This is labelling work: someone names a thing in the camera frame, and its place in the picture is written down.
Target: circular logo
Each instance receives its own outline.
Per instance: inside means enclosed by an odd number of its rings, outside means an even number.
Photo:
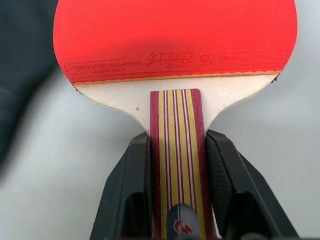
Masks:
[[[199,64],[208,65],[213,62],[214,58],[213,54],[204,54],[199,58]]]

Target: yellow wood stripe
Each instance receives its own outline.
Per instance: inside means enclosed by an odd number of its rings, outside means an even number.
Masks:
[[[190,89],[186,90],[186,102],[188,107],[188,117],[190,123],[190,141],[192,148],[192,163],[193,163],[193,179],[195,186],[195,200],[196,209],[199,220],[199,232],[200,239],[206,239],[206,228],[205,228],[205,217],[202,202],[202,190],[201,190],[201,180],[200,180],[200,170],[199,170],[199,157],[198,157],[198,144],[197,144],[197,133],[196,133],[196,123],[195,123],[195,113],[191,97]]]
[[[166,177],[166,138],[165,138],[165,98],[159,91],[159,161],[160,161],[160,194],[161,194],[161,237],[167,237],[167,177]]]
[[[169,147],[170,147],[170,167],[171,167],[171,199],[172,205],[179,203],[179,189],[178,189],[178,170],[177,170],[177,155],[176,155],[176,132],[175,132],[175,117],[174,117],[174,97],[173,91],[168,90],[168,133],[169,133]]]
[[[177,90],[176,95],[177,95],[178,116],[179,116],[183,196],[184,196],[184,203],[191,206],[189,172],[188,172],[187,138],[186,138],[186,129],[185,129],[185,116],[184,116],[182,91]]]

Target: blurry object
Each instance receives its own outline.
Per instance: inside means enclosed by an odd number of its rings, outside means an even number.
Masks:
[[[56,67],[58,0],[0,2],[0,171],[30,98]]]

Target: dark cloth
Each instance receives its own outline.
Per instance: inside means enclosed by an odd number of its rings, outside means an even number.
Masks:
[[[57,66],[53,51],[57,3],[0,1],[0,171],[24,109]]]

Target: red rubber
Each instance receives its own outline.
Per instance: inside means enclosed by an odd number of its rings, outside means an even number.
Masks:
[[[294,0],[59,0],[54,50],[72,83],[278,73]]]

